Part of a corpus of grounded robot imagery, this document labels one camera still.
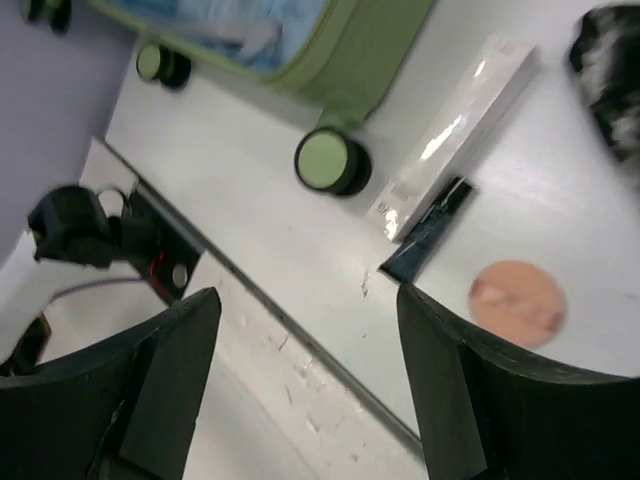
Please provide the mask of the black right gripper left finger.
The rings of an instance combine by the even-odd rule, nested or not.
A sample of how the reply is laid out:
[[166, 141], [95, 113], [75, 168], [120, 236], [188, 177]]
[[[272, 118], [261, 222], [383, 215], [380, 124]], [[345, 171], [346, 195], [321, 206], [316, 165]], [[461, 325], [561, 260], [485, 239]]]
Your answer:
[[204, 288], [160, 314], [1, 380], [4, 479], [180, 479], [221, 301]]

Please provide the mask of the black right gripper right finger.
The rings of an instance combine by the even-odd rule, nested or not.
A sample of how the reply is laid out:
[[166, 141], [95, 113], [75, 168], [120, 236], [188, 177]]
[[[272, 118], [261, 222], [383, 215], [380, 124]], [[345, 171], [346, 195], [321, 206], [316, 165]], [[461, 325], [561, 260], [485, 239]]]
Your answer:
[[398, 327], [432, 479], [635, 479], [639, 382], [518, 347], [416, 287]]

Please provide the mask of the round pink powder puff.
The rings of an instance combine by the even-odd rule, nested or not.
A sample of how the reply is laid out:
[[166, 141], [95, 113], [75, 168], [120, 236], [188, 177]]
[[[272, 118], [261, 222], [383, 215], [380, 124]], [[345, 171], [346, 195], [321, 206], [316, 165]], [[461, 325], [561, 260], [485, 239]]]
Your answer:
[[566, 314], [563, 290], [543, 269], [506, 260], [482, 269], [468, 293], [471, 320], [524, 348], [537, 348], [561, 330]]

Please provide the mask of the small black tube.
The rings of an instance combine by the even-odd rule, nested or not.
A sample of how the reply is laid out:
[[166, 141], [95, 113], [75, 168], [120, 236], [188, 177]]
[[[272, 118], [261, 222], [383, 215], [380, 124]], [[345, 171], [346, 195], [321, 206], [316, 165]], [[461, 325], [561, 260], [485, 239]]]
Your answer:
[[378, 270], [396, 283], [414, 283], [472, 192], [473, 186], [465, 177], [452, 178]]

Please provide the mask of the black white patterned garment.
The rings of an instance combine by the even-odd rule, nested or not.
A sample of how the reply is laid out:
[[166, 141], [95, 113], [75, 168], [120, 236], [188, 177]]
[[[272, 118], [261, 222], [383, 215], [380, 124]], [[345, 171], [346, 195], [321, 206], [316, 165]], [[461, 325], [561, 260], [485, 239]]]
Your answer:
[[576, 24], [570, 74], [606, 146], [620, 164], [639, 160], [639, 5], [607, 4]]

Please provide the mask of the green hard-shell suitcase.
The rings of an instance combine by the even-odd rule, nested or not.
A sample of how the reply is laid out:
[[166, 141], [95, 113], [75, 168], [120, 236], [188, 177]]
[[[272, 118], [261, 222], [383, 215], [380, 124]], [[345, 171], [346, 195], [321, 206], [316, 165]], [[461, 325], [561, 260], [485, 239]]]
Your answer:
[[213, 66], [317, 107], [293, 166], [309, 190], [351, 197], [373, 170], [353, 133], [379, 107], [427, 20], [429, 1], [99, 1], [142, 35], [139, 78], [182, 90]]

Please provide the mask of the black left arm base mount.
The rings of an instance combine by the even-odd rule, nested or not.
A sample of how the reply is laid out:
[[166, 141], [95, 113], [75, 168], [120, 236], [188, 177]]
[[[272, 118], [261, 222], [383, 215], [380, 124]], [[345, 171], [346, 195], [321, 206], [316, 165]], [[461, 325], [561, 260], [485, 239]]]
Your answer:
[[56, 187], [27, 216], [35, 234], [37, 260], [61, 260], [107, 268], [129, 263], [166, 304], [183, 298], [202, 248], [135, 189], [108, 186], [122, 202], [118, 214], [106, 212], [101, 191], [80, 185]]

